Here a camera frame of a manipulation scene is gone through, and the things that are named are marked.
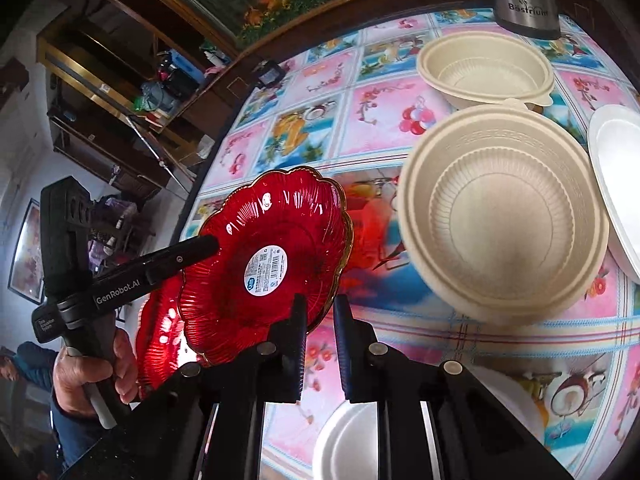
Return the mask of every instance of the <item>patterned tablecloth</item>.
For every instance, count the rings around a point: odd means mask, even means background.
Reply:
[[[574,22],[562,17],[561,26],[559,40],[517,37],[540,49],[556,72],[554,103],[544,114],[585,146],[596,108],[640,108],[640,97]],[[222,141],[182,238],[197,234],[229,192],[263,171],[309,164],[332,176],[345,189],[354,222],[353,253],[340,285],[354,314],[410,358],[457,359],[514,379],[540,411],[545,447],[574,477],[595,480],[638,412],[640,287],[607,253],[584,298],[562,316],[496,328],[460,316],[436,297],[400,239],[402,163],[424,127],[452,113],[418,76],[415,57],[434,38],[461,30],[510,34],[494,23],[491,9],[449,10],[364,28],[288,60],[284,81],[255,91]],[[302,401],[268,406],[266,478],[312,478],[319,431],[344,402],[332,322],[329,314],[309,335]]]

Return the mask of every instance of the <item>picture frame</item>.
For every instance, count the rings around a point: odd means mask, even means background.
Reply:
[[[44,270],[40,253],[40,203],[33,198],[24,213],[9,272],[10,291],[40,304],[44,299]]]

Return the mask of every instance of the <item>bolt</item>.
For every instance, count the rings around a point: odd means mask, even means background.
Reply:
[[[185,363],[180,367],[180,373],[184,377],[195,377],[197,374],[200,373],[201,369],[202,367],[198,363],[195,363],[195,362]]]
[[[443,368],[450,375],[460,375],[462,373],[462,365],[458,361],[447,361],[444,363]]]
[[[384,343],[371,343],[369,345],[369,352],[373,355],[384,355],[389,352],[389,347]]]
[[[264,341],[258,345],[258,354],[271,355],[276,351],[276,345],[271,341]]]

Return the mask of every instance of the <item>bowl rim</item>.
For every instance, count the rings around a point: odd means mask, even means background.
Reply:
[[[536,58],[538,62],[540,62],[540,64],[544,66],[546,72],[545,80],[542,85],[538,86],[535,91],[526,92],[520,95],[497,96],[492,94],[483,94],[480,92],[460,90],[455,86],[446,84],[445,82],[441,81],[433,73],[431,73],[430,70],[427,69],[424,62],[425,58],[429,54],[431,54],[436,47],[441,46],[445,43],[452,43],[460,39],[477,41],[479,38],[505,41],[516,46],[516,48],[520,48],[524,52],[527,52],[530,56]],[[538,49],[524,43],[521,40],[518,40],[517,38],[513,38],[499,32],[489,32],[487,30],[466,30],[464,32],[454,32],[453,34],[447,34],[446,36],[441,36],[440,38],[436,38],[435,40],[430,41],[424,47],[422,47],[422,49],[418,53],[418,57],[416,59],[416,68],[418,70],[418,74],[436,90],[443,92],[444,94],[457,97],[459,99],[465,99],[476,103],[500,104],[504,102],[505,99],[514,98],[522,101],[523,103],[531,102],[533,104],[537,104],[535,101],[539,100],[540,98],[548,98],[548,96],[554,90],[556,84],[554,70],[551,62]]]
[[[229,193],[229,195],[225,198],[224,202],[220,206],[220,209],[218,209],[215,213],[211,214],[202,223],[200,229],[198,230],[198,234],[196,236],[200,235],[200,232],[204,229],[205,225],[207,225],[207,223],[214,216],[219,215],[220,213],[222,213],[222,211],[224,210],[224,208],[225,208],[226,204],[229,202],[229,200],[231,200],[240,191],[245,190],[245,189],[250,189],[253,186],[256,186],[267,175],[270,175],[270,174],[273,174],[273,173],[279,173],[279,174],[287,176],[287,175],[293,174],[293,173],[295,173],[297,171],[303,171],[305,173],[309,173],[309,174],[311,174],[311,176],[313,178],[315,178],[318,181],[318,183],[326,182],[337,191],[337,193],[338,193],[338,205],[339,205],[339,208],[340,208],[340,216],[342,218],[342,222],[344,223],[345,231],[346,231],[345,232],[346,237],[345,237],[344,250],[342,251],[342,256],[340,258],[340,261],[338,262],[338,265],[334,270],[332,284],[331,284],[331,287],[329,288],[326,301],[324,302],[324,305],[322,306],[322,309],[320,310],[320,312],[318,313],[316,318],[314,320],[312,320],[311,323],[309,323],[308,320],[307,320],[306,333],[309,334],[314,329],[316,329],[316,327],[318,327],[318,325],[320,325],[320,323],[322,323],[322,320],[326,317],[327,313],[331,309],[331,306],[332,306],[332,304],[334,302],[334,297],[338,292],[338,286],[340,285],[340,276],[341,276],[341,274],[342,274],[342,272],[344,270],[344,267],[347,265],[349,257],[351,256],[351,250],[353,248],[353,222],[351,221],[351,217],[347,213],[347,198],[346,198],[346,195],[344,193],[344,189],[342,188],[340,183],[336,182],[332,178],[322,176],[318,170],[316,170],[315,168],[312,168],[310,166],[295,166],[294,168],[291,168],[290,170],[269,170],[269,171],[265,171],[264,173],[261,173],[256,178],[254,178],[254,180],[250,184],[244,184],[243,186],[239,186],[235,190],[233,190],[231,193]],[[182,273],[182,286],[180,287],[180,293],[178,294],[177,307],[178,307],[178,313],[180,315],[180,318],[184,322],[184,329],[183,329],[184,330],[184,339],[187,342],[187,345],[189,346],[189,348],[191,350],[196,352],[196,354],[202,356],[202,358],[208,364],[213,365],[215,363],[212,363],[207,358],[207,356],[204,354],[204,352],[200,352],[200,351],[196,350],[191,345],[191,341],[189,341],[189,337],[187,336],[187,325],[188,325],[188,323],[192,322],[193,320],[191,320],[191,321],[187,320],[182,314],[182,292],[184,291],[184,288],[185,288],[185,286],[187,284],[186,269],[181,270],[181,273]]]
[[[582,266],[584,278],[580,279],[579,276],[575,278],[568,286],[560,291],[558,297],[555,298],[554,302],[546,310],[542,310],[539,305],[536,306],[531,303],[524,306],[514,306],[508,303],[505,305],[489,306],[479,303],[475,301],[474,298],[457,290],[454,285],[456,282],[459,283],[460,280],[451,279],[452,274],[450,272],[439,269],[439,266],[431,262],[427,254],[424,253],[421,248],[422,244],[418,241],[417,234],[415,233],[414,214],[408,210],[413,202],[410,187],[415,177],[412,176],[412,174],[415,174],[416,165],[420,162],[423,154],[430,151],[436,142],[441,142],[446,138],[446,132],[450,129],[452,123],[467,116],[496,112],[508,114],[516,120],[520,117],[541,123],[547,130],[551,130],[554,136],[561,136],[565,148],[574,152],[577,160],[579,160],[579,163],[583,165],[586,170],[584,174],[587,176],[586,184],[589,195],[593,199],[593,217],[595,222],[590,258],[588,258],[588,261],[585,261]],[[604,260],[609,237],[609,218],[607,211],[602,201],[600,191],[598,190],[598,184],[591,169],[589,157],[580,144],[578,144],[564,128],[544,116],[530,110],[514,108],[509,105],[494,104],[479,105],[453,113],[448,118],[437,123],[431,130],[429,136],[423,136],[423,138],[418,141],[405,161],[400,174],[398,183],[398,223],[402,241],[409,253],[412,264],[414,264],[422,279],[434,293],[449,303],[459,313],[470,316],[473,319],[492,322],[498,325],[529,324],[539,320],[549,319],[573,306],[575,302],[580,299],[581,295],[584,294],[589,283],[593,282],[593,279],[596,277],[598,268]],[[587,273],[586,270],[589,268],[591,268],[591,271]]]

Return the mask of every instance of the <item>gold rim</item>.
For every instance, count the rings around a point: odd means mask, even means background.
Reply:
[[[220,206],[220,209],[218,209],[215,213],[210,215],[204,221],[204,223],[202,224],[202,227],[198,231],[198,236],[200,236],[200,232],[204,229],[205,225],[207,225],[207,223],[214,216],[216,216],[216,215],[218,215],[218,214],[220,214],[222,212],[222,210],[225,208],[226,203],[228,202],[229,199],[231,199],[231,197],[233,195],[235,195],[236,193],[238,193],[239,191],[241,191],[243,189],[252,188],[253,186],[255,186],[258,182],[260,182],[268,174],[279,173],[279,174],[282,174],[282,175],[288,175],[288,174],[294,173],[295,171],[307,171],[307,172],[311,173],[311,175],[318,182],[326,182],[326,183],[330,184],[338,192],[338,195],[340,197],[340,200],[339,200],[339,203],[340,203],[340,214],[342,216],[342,221],[344,222],[344,226],[345,226],[345,230],[346,230],[346,232],[345,232],[346,236],[345,236],[344,250],[342,252],[342,257],[340,259],[340,262],[338,263],[337,267],[334,270],[334,279],[332,281],[331,288],[330,288],[329,293],[327,295],[327,299],[324,302],[324,305],[322,306],[322,309],[320,310],[320,312],[318,313],[318,315],[316,316],[314,321],[311,324],[307,324],[307,326],[306,326],[306,333],[309,334],[313,330],[315,330],[316,327],[318,327],[318,325],[320,325],[320,323],[322,323],[322,320],[326,317],[327,313],[331,309],[332,303],[334,302],[334,297],[335,297],[335,295],[336,295],[336,293],[338,291],[338,286],[340,285],[340,275],[342,274],[342,271],[344,270],[344,267],[347,265],[347,262],[349,261],[349,256],[351,256],[351,249],[353,248],[353,222],[351,221],[351,217],[347,213],[347,197],[344,194],[344,190],[342,189],[342,186],[338,182],[336,182],[332,178],[328,178],[328,177],[322,176],[319,173],[318,170],[316,170],[315,168],[312,168],[310,166],[296,166],[295,168],[292,168],[291,170],[287,170],[287,171],[284,171],[284,170],[269,170],[269,171],[265,171],[264,173],[260,174],[254,181],[252,181],[251,184],[245,184],[244,186],[240,186],[240,187],[236,188],[235,190],[233,190],[231,193],[229,193],[229,195],[225,198],[224,202],[222,203],[222,206]],[[196,352],[197,355],[201,356],[208,364],[213,365],[214,363],[209,361],[209,359],[207,359],[207,356],[203,352],[198,352],[195,348],[193,348],[191,346],[191,342],[187,338],[186,329],[187,329],[187,325],[190,322],[184,319],[184,316],[182,315],[182,307],[181,307],[181,304],[182,304],[182,292],[184,291],[184,287],[186,286],[186,274],[185,274],[184,269],[181,270],[181,273],[182,273],[182,286],[180,287],[180,293],[178,294],[177,307],[178,307],[178,313],[180,314],[180,318],[184,322],[184,339],[185,339],[185,341],[187,342],[187,345],[189,346],[189,348],[192,351]]]

